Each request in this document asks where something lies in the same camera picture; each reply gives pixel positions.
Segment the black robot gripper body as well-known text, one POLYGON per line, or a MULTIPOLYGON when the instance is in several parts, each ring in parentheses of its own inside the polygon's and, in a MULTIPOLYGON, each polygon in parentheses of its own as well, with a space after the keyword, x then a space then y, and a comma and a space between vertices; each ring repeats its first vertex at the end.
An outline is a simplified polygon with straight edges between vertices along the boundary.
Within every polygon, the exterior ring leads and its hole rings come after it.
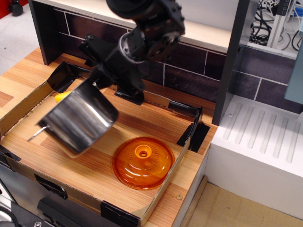
POLYGON ((85 36, 79 49, 88 56, 94 68, 107 69, 116 80, 116 86, 125 92, 143 92, 145 84, 135 63, 129 61, 117 43, 109 43, 92 34, 85 36))

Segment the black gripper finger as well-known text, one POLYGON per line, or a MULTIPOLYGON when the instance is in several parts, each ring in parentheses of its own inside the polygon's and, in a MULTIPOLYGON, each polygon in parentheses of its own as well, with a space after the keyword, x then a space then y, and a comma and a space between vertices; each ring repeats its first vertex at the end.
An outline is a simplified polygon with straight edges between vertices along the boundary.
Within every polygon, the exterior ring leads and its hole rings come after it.
POLYGON ((112 85, 116 85, 113 75, 104 68, 94 68, 89 76, 89 81, 97 89, 104 89, 112 85))

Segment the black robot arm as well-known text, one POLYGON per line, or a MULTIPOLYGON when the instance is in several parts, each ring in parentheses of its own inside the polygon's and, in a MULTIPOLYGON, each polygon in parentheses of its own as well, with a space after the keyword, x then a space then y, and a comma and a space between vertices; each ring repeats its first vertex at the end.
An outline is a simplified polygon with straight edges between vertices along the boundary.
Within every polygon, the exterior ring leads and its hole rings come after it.
POLYGON ((98 89, 116 85, 134 96, 145 90, 138 65, 167 61, 185 33, 182 7, 174 0, 108 0, 107 5, 136 27, 116 44, 85 36, 79 48, 94 67, 88 79, 98 89))

